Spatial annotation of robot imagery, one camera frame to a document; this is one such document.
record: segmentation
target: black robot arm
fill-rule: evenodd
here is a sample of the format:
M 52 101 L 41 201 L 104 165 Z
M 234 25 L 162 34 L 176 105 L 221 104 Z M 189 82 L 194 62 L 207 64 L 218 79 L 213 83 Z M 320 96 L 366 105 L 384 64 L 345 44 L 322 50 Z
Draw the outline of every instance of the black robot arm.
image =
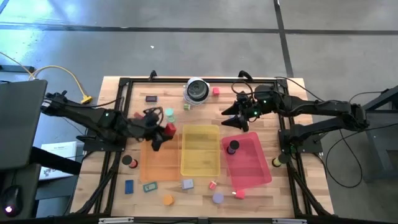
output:
M 241 92 L 236 95 L 234 104 L 223 111 L 222 115 L 235 115 L 221 124 L 241 128 L 248 131 L 251 118 L 275 112 L 284 117 L 294 117 L 300 114 L 315 114 L 335 116 L 335 118 L 303 126 L 294 124 L 290 127 L 286 141 L 300 144 L 311 135 L 321 134 L 336 129 L 361 131 L 369 126 L 362 107 L 346 101 L 308 101 L 296 96 L 279 93 L 272 86 L 259 85 L 254 93 Z
M 99 140 L 108 144 L 116 144 L 125 138 L 152 140 L 153 150 L 158 151 L 160 145 L 173 138 L 165 134 L 165 128 L 157 123 L 163 119 L 162 108 L 151 108 L 144 111 L 142 118 L 127 119 L 120 111 L 104 108 L 92 108 L 68 100 L 66 91 L 47 93 L 41 106 L 43 114 L 66 117 L 94 131 Z M 86 141 L 92 136 L 78 136 Z

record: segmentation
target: translucent orange bin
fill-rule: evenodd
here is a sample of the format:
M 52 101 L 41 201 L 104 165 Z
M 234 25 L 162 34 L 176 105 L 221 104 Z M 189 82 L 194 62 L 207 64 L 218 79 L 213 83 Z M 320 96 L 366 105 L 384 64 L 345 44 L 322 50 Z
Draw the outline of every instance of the translucent orange bin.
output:
M 141 143 L 140 180 L 142 182 L 179 180 L 178 135 L 164 142 L 157 152 L 152 149 L 151 144 L 152 141 Z

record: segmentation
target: yellow cable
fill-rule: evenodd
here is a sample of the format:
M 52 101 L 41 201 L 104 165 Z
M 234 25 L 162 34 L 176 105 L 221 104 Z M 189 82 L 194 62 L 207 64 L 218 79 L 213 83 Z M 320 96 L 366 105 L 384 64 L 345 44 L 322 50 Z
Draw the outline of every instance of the yellow cable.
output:
M 61 70 L 64 70 L 64 71 L 67 72 L 69 75 L 71 75 L 71 76 L 73 77 L 73 79 L 75 79 L 76 84 L 77 84 L 77 86 L 79 87 L 79 89 L 80 89 L 80 91 L 81 91 L 81 94 L 83 95 L 83 100 L 81 101 L 81 103 L 89 103 L 89 102 L 93 99 L 93 97 L 87 96 L 87 95 L 85 94 L 85 92 L 83 91 L 83 89 L 82 89 L 82 87 L 81 87 L 79 81 L 77 80 L 75 74 L 73 74 L 71 71 L 67 70 L 66 68 L 63 68 L 63 67 L 57 66 L 57 65 L 49 65 L 49 66 L 42 67 L 42 68 L 40 68 L 40 69 L 34 71 L 33 73 L 31 73 L 28 69 L 25 68 L 25 66 L 23 66 L 21 63 L 17 62 L 16 60 L 14 60 L 13 58 L 11 58 L 10 56 L 8 56 L 8 55 L 6 55 L 5 53 L 2 53 L 2 52 L 0 52 L 0 54 L 6 56 L 8 59 L 12 60 L 13 62 L 15 62 L 15 63 L 17 63 L 19 66 L 21 66 L 21 67 L 29 74 L 28 81 L 30 80 L 30 78 L 33 78 L 33 79 L 37 78 L 37 75 L 38 75 L 42 70 L 45 70 L 46 68 L 59 68 L 59 69 L 61 69 Z
M 27 68 L 25 68 L 25 66 L 23 66 L 21 63 L 17 62 L 16 60 L 14 60 L 13 58 L 11 58 L 10 56 L 6 55 L 6 54 L 3 53 L 3 52 L 0 52 L 0 54 L 6 56 L 9 60 L 12 60 L 13 62 L 15 62 L 15 63 L 17 63 L 19 66 L 21 66 L 21 67 L 29 74 L 29 79 L 30 79 L 31 77 L 34 78 L 33 73 L 31 73 L 31 72 L 30 72 Z
M 87 97 L 87 95 L 86 95 L 85 92 L 83 91 L 83 89 L 82 89 L 82 87 L 81 87 L 79 81 L 77 80 L 75 74 L 73 74 L 71 71 L 67 70 L 67 69 L 64 68 L 64 67 L 57 66 L 57 65 L 48 65 L 48 66 L 39 68 L 38 70 L 36 70 L 36 71 L 33 73 L 33 78 L 37 78 L 37 75 L 38 75 L 42 70 L 45 70 L 46 68 L 59 68 L 59 69 L 61 69 L 61 70 L 66 71 L 67 73 L 69 73 L 69 75 L 71 75 L 71 76 L 73 77 L 73 79 L 75 79 L 76 84 L 77 84 L 77 86 L 79 87 L 79 89 L 80 89 L 80 91 L 81 91 L 81 94 L 83 94 L 83 97 Z

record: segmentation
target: round camera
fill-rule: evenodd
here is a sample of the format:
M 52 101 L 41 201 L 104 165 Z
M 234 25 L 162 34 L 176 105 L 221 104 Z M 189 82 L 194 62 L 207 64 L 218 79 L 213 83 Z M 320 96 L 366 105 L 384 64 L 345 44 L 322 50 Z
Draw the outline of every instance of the round camera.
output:
M 190 78 L 184 87 L 183 95 L 185 101 L 196 106 L 202 104 L 210 92 L 209 83 L 198 77 Z
M 203 80 L 196 80 L 188 85 L 187 92 L 192 100 L 202 101 L 208 96 L 209 87 Z

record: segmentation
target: gray floor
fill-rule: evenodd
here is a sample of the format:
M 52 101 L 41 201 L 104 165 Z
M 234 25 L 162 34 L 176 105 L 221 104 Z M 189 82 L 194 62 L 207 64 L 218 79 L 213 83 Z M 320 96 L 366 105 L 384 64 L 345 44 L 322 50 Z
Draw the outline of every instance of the gray floor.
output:
M 398 30 L 395 0 L 280 0 L 286 29 Z M 56 24 L 115 27 L 277 29 L 272 0 L 10 0 L 0 14 L 2 24 Z M 105 75 L 286 76 L 279 34 L 181 32 L 70 32 L 0 30 L 0 51 L 37 68 L 61 65 L 79 78 L 87 93 L 98 96 Z M 348 100 L 362 91 L 397 85 L 398 35 L 286 35 L 294 77 L 324 99 Z M 0 58 L 0 64 L 11 63 Z M 26 80 L 27 75 L 0 73 L 1 79 Z M 49 92 L 80 92 L 66 73 L 47 70 Z M 355 99 L 365 103 L 375 95 Z M 314 117 L 315 121 L 323 118 Z M 73 141 L 78 131 L 64 120 L 41 116 L 35 146 Z M 340 138 L 331 133 L 324 151 Z M 365 135 L 348 140 L 364 170 L 371 167 Z M 330 170 L 350 185 L 359 169 L 343 144 L 330 157 Z M 328 179 L 335 213 L 341 217 L 398 222 L 397 181 L 362 183 L 345 189 Z M 55 204 L 65 200 L 54 199 Z M 59 214 L 55 209 L 51 214 Z

